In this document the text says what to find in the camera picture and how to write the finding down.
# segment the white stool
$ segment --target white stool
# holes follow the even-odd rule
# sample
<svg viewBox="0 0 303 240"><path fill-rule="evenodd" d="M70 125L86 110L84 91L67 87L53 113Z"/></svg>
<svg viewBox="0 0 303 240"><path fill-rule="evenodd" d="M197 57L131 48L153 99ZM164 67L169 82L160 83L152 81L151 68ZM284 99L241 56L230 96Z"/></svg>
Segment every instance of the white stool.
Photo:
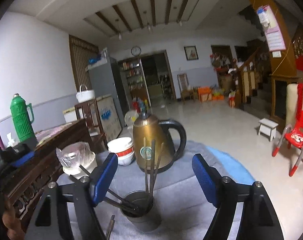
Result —
<svg viewBox="0 0 303 240"><path fill-rule="evenodd" d="M260 127L258 135L262 132L263 134L268 135L269 141L276 137L276 127L278 126L278 123L273 122L267 118L261 119L260 121Z"/></svg>

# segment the kettle handle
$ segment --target kettle handle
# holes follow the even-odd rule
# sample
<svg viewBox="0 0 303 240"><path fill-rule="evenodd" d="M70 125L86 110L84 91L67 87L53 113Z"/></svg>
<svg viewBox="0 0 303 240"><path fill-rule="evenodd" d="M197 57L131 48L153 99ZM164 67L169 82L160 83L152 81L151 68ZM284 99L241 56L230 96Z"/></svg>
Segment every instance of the kettle handle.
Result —
<svg viewBox="0 0 303 240"><path fill-rule="evenodd" d="M159 120L159 125L166 127L166 128L173 128L178 131L180 136L180 144L177 149L177 151L174 154L174 160L177 160L179 157L179 154L185 149L186 146L186 131L185 128L181 125L181 123L175 121L175 120Z"/></svg>
<svg viewBox="0 0 303 240"><path fill-rule="evenodd" d="M33 113L33 108L32 108L32 103L28 104L26 106L26 108L29 107L30 111L31 111L31 114L32 114L32 120L31 120L31 123L33 123L35 121L35 118L34 118L34 113Z"/></svg>

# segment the black kettle handle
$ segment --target black kettle handle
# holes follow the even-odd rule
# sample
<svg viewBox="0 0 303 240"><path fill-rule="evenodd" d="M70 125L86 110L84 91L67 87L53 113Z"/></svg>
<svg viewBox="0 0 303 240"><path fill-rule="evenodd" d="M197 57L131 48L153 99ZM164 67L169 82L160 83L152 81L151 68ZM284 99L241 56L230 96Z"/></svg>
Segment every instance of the black kettle handle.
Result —
<svg viewBox="0 0 303 240"><path fill-rule="evenodd" d="M177 160L179 157L179 154L181 154L184 151L185 146L186 146L187 137L186 137L185 128L181 125L181 123L179 123L175 120L171 120L171 119L159 120L158 123L161 127L166 127L168 129L173 128L178 131L179 136L180 136L180 144L179 144L177 151L174 154L174 160Z"/></svg>

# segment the metal cup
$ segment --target metal cup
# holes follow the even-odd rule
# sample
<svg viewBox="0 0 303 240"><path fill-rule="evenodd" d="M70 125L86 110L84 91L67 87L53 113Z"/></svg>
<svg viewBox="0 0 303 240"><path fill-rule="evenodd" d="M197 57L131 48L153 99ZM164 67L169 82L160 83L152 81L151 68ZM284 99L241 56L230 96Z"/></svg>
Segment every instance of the metal cup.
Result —
<svg viewBox="0 0 303 240"><path fill-rule="evenodd" d="M131 201L138 206L146 207L148 201L148 193L146 191L133 191L124 197L126 200ZM152 197L151 203L147 209L146 214L141 217L137 217L129 212L121 210L123 215L133 223L140 231L150 232L159 227L161 223L161 217L155 205L155 199Z"/></svg>

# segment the metal screw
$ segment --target metal screw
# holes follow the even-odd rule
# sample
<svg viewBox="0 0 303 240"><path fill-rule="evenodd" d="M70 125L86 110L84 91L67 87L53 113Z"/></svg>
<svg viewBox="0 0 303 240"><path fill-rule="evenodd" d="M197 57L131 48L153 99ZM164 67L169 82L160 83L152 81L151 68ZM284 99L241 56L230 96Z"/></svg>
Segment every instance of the metal screw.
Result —
<svg viewBox="0 0 303 240"><path fill-rule="evenodd" d="M55 188L56 185L57 185L57 184L56 184L56 182L54 182L54 181L48 183L48 187L49 187L49 188Z"/></svg>
<svg viewBox="0 0 303 240"><path fill-rule="evenodd" d="M90 180L90 178L88 176L83 176L79 179L81 182L87 182Z"/></svg>
<svg viewBox="0 0 303 240"><path fill-rule="evenodd" d="M255 186L256 187L262 187L262 183L260 181L255 181Z"/></svg>
<svg viewBox="0 0 303 240"><path fill-rule="evenodd" d="M221 179L222 179L222 181L225 182L225 183L229 183L229 182L230 182L230 177L228 177L228 176L224 176L224 177L222 177Z"/></svg>

